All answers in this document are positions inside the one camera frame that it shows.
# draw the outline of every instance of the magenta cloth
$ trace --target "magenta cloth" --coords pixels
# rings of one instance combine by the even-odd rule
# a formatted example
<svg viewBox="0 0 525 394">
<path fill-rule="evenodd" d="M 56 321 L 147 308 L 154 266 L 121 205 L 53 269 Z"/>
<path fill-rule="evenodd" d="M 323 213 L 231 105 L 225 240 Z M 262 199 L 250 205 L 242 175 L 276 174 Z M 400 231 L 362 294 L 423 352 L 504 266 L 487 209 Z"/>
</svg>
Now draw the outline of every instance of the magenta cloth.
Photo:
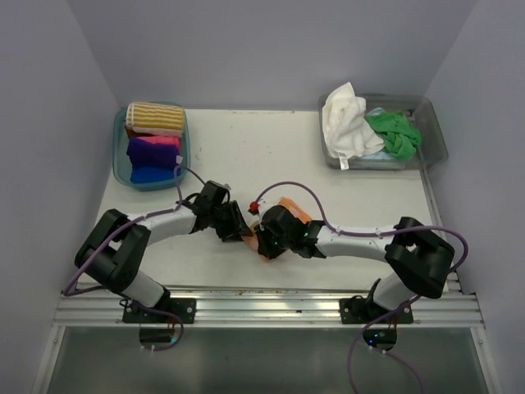
<svg viewBox="0 0 525 394">
<path fill-rule="evenodd" d="M 142 141 L 149 142 L 150 144 L 174 144 L 177 149 L 180 150 L 180 138 L 179 137 L 166 137 L 164 135 L 154 135 L 152 137 L 137 137 Z"/>
<path fill-rule="evenodd" d="M 130 138 L 127 155 L 133 168 L 156 167 L 173 170 L 179 149 L 174 144 L 150 144 L 140 138 Z"/>
</svg>

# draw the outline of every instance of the white tabletop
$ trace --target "white tabletop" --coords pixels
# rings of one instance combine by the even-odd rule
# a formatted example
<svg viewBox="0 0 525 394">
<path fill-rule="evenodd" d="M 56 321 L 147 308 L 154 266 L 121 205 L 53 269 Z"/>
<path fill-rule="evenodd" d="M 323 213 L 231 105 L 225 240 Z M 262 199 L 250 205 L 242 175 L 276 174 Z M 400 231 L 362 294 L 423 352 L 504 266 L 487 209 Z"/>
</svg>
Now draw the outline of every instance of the white tabletop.
<svg viewBox="0 0 525 394">
<path fill-rule="evenodd" d="M 245 209 L 266 186 L 299 181 L 321 199 L 335 224 L 378 227 L 411 216 L 431 224 L 417 171 L 333 170 L 322 156 L 316 112 L 188 110 L 191 166 L 204 180 L 231 186 L 232 199 Z M 183 195 L 200 191 L 190 174 Z M 313 218 L 317 206 L 303 190 L 284 186 L 268 194 L 291 197 Z M 146 213 L 167 208 L 176 191 L 139 192 L 110 175 L 98 216 L 110 208 Z M 146 249 L 141 269 L 164 285 L 270 287 L 282 289 L 368 290 L 391 268 L 380 262 L 340 257 L 302 259 L 286 252 L 264 263 L 244 243 L 223 244 L 213 229 L 177 236 Z M 82 282 L 92 282 L 85 275 Z"/>
</svg>

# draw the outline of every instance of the wire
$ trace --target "wire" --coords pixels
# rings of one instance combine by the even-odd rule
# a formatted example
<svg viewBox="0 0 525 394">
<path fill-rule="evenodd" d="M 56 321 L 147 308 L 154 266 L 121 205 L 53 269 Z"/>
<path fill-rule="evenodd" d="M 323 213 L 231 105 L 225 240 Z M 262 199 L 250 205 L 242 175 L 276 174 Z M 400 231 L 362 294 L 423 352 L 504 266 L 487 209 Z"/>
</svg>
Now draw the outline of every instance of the wire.
<svg viewBox="0 0 525 394">
<path fill-rule="evenodd" d="M 184 335 L 184 324 L 182 323 L 182 320 L 176 314 L 173 314 L 171 312 L 165 312 L 163 310 L 158 310 L 154 308 L 148 308 L 147 306 L 144 306 L 140 304 L 139 302 L 136 302 L 136 304 L 145 312 L 167 316 L 168 318 L 172 318 L 174 322 L 177 322 L 180 325 L 179 335 L 177 335 L 177 338 L 172 339 L 169 345 L 160 346 L 160 347 L 156 347 L 156 346 L 147 347 L 147 346 L 142 345 L 145 349 L 150 350 L 150 351 L 170 350 L 171 348 L 175 347 L 180 342 L 180 340 L 182 339 L 182 336 Z"/>
<path fill-rule="evenodd" d="M 80 276 L 83 273 L 86 272 L 86 270 L 96 260 L 96 258 L 100 255 L 100 253 L 111 243 L 111 241 L 113 241 L 116 238 L 116 236 L 121 234 L 127 228 L 135 225 L 136 223 L 142 222 L 143 220 L 145 220 L 147 218 L 153 218 L 153 217 L 156 217 L 156 216 L 159 216 L 159 215 L 172 213 L 172 212 L 175 212 L 176 210 L 180 209 L 180 207 L 182 206 L 183 199 L 182 199 L 182 191 L 180 190 L 180 180 L 179 180 L 179 177 L 177 175 L 177 171 L 179 169 L 184 169 L 184 170 L 186 170 L 188 172 L 191 172 L 195 177 L 197 177 L 197 179 L 199 181 L 201 181 L 203 184 L 205 183 L 203 178 L 201 178 L 192 169 L 187 168 L 185 166 L 182 166 L 180 164 L 175 166 L 175 168 L 173 169 L 173 177 L 174 177 L 174 180 L 175 180 L 175 187 L 177 189 L 177 194 L 179 195 L 179 199 L 176 202 L 175 208 L 167 208 L 167 209 L 161 209 L 161 210 L 158 210 L 158 211 L 153 211 L 153 212 L 147 213 L 147 214 L 145 214 L 143 216 L 139 216 L 138 218 L 135 218 L 133 220 L 130 220 L 130 221 L 126 222 L 125 224 L 123 224 L 122 226 L 118 227 L 114 232 L 112 232 L 106 238 L 106 240 L 104 240 L 104 242 L 102 244 L 100 244 L 98 246 L 98 248 L 88 257 L 88 259 L 84 262 L 84 264 L 82 264 L 82 266 L 76 271 L 75 275 L 73 275 L 71 280 L 66 284 L 66 287 L 62 291 L 62 294 L 65 297 L 78 296 L 80 294 L 85 294 L 85 293 L 88 293 L 90 291 L 104 289 L 104 286 L 93 286 L 93 287 L 89 287 L 87 289 L 77 290 L 76 286 L 77 286 L 77 283 L 78 283 L 78 280 L 79 280 Z"/>
<path fill-rule="evenodd" d="M 458 232 L 456 232 L 454 230 L 450 230 L 449 228 L 442 227 L 442 226 L 415 226 L 415 227 L 408 227 L 408 228 L 403 228 L 403 229 L 399 229 L 399 230 L 385 231 L 385 232 L 382 232 L 380 234 L 376 234 L 375 232 L 340 231 L 336 227 L 334 227 L 332 224 L 330 224 L 330 222 L 328 222 L 328 218 L 326 217 L 325 210 L 322 207 L 321 200 L 317 197 L 317 195 L 313 192 L 313 190 L 310 189 L 309 187 L 307 187 L 306 185 L 304 185 L 302 183 L 299 183 L 299 182 L 282 181 L 282 182 L 274 183 L 273 185 L 269 185 L 266 189 L 264 189 L 259 194 L 259 196 L 255 199 L 255 202 L 259 202 L 259 200 L 268 191 L 270 191 L 271 189 L 274 189 L 274 188 L 276 188 L 278 186 L 284 186 L 284 185 L 298 186 L 301 189 L 306 190 L 313 197 L 313 199 L 315 200 L 317 206 L 319 207 L 319 212 L 321 213 L 322 220 L 324 221 L 326 227 L 328 227 L 330 230 L 332 230 L 333 232 L 335 232 L 337 234 L 340 234 L 340 235 L 343 235 L 343 236 L 370 237 L 370 236 L 396 236 L 396 235 L 406 234 L 406 233 L 409 233 L 409 232 L 416 232 L 416 231 L 429 231 L 429 230 L 443 231 L 443 232 L 451 234 L 452 236 L 455 236 L 461 242 L 461 244 L 463 246 L 463 253 L 462 253 L 461 257 L 450 268 L 449 273 L 452 273 L 453 271 L 455 271 L 467 259 L 467 256 L 468 256 L 468 242 L 467 242 L 467 240 L 461 234 L 459 234 Z M 354 376 L 352 375 L 352 357 L 354 355 L 354 350 L 355 350 L 355 347 L 356 347 L 356 345 L 358 343 L 359 338 L 372 325 L 374 325 L 376 323 L 379 323 L 379 322 L 381 322 L 383 320 L 386 320 L 386 319 L 388 319 L 388 318 L 390 318 L 392 316 L 397 315 L 402 309 L 410 306 L 411 304 L 413 304 L 414 302 L 416 302 L 420 298 L 421 298 L 421 296 L 417 295 L 414 298 L 412 298 L 411 300 L 401 304 L 396 309 L 393 309 L 390 312 L 388 312 L 386 314 L 383 314 L 379 318 L 376 318 L 376 319 L 372 320 L 370 323 L 368 323 L 366 326 L 364 326 L 361 329 L 359 335 L 357 335 L 352 340 L 352 342 L 350 344 L 349 352 L 348 352 L 348 357 L 347 357 L 347 372 L 348 372 L 348 376 L 349 376 L 349 380 L 350 380 L 350 385 L 354 389 L 355 394 L 359 394 L 359 390 L 358 390 L 357 386 L 355 385 Z M 405 366 L 407 366 L 413 372 L 413 374 L 416 376 L 416 378 L 418 379 L 422 393 L 427 392 L 427 390 L 426 390 L 426 388 L 425 388 L 425 386 L 424 386 L 424 384 L 422 382 L 421 376 L 419 375 L 418 371 L 408 361 L 402 359 L 401 357 L 399 357 L 397 355 L 394 355 L 394 354 L 391 354 L 391 353 L 387 353 L 387 354 L 390 357 L 398 360 L 400 363 L 402 363 Z"/>
<path fill-rule="evenodd" d="M 198 195 L 199 195 L 199 193 L 192 193 L 191 195 L 187 195 L 186 198 L 184 199 L 184 201 L 188 203 L 191 199 L 194 199 Z"/>
</svg>

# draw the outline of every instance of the cloth pile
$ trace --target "cloth pile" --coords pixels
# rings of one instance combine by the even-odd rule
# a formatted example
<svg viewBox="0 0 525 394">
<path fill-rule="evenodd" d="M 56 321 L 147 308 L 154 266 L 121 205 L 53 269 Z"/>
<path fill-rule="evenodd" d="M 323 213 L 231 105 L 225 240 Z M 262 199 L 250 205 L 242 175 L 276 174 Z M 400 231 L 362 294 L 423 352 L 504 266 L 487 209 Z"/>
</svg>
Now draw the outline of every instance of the cloth pile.
<svg viewBox="0 0 525 394">
<path fill-rule="evenodd" d="M 185 112 L 176 106 L 131 103 L 126 112 L 132 183 L 173 179 L 184 133 Z"/>
<path fill-rule="evenodd" d="M 341 170 L 349 169 L 351 158 L 410 159 L 421 144 L 419 131 L 402 112 L 381 109 L 365 116 L 366 109 L 366 100 L 349 82 L 334 90 L 322 108 L 326 149 L 339 159 Z"/>
</svg>

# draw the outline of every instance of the plastic bin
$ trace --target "plastic bin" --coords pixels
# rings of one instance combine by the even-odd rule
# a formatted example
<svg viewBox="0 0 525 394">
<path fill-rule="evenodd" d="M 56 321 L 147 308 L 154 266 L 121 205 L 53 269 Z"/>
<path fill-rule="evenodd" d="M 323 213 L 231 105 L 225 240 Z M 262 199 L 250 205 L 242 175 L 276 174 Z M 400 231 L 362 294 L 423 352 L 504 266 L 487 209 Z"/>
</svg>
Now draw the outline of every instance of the plastic bin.
<svg viewBox="0 0 525 394">
<path fill-rule="evenodd" d="M 158 101 L 155 103 L 180 107 L 180 105 L 176 103 L 169 103 L 165 101 Z M 133 187 L 137 190 L 161 190 L 175 186 L 175 179 L 151 183 L 131 183 L 131 162 L 129 156 L 126 154 L 129 138 L 126 134 L 126 129 L 124 128 L 126 125 L 126 110 L 127 107 L 121 108 L 121 110 L 116 114 L 115 121 L 113 123 L 113 176 L 122 185 Z M 189 168 L 191 164 L 191 156 L 189 150 L 189 128 L 186 115 L 184 116 L 184 122 L 184 133 L 180 138 L 179 155 L 182 156 L 181 164 Z M 180 175 L 178 176 L 180 182 L 182 182 L 186 176 L 186 173 L 187 171 L 184 169 L 180 171 Z"/>
<path fill-rule="evenodd" d="M 386 111 L 402 111 L 412 122 L 412 125 L 421 132 L 422 143 L 416 154 L 409 160 L 395 158 L 376 160 L 373 158 L 351 158 L 349 168 L 354 170 L 403 170 L 431 167 L 443 163 L 449 153 L 441 128 L 437 121 L 434 107 L 429 99 L 423 96 L 389 95 L 389 94 L 359 94 L 367 100 L 367 112 L 381 107 Z M 319 124 L 321 132 L 321 147 L 328 167 L 340 168 L 339 159 L 333 158 L 326 149 L 324 134 L 322 133 L 322 107 L 325 105 L 328 94 L 319 98 Z"/>
</svg>

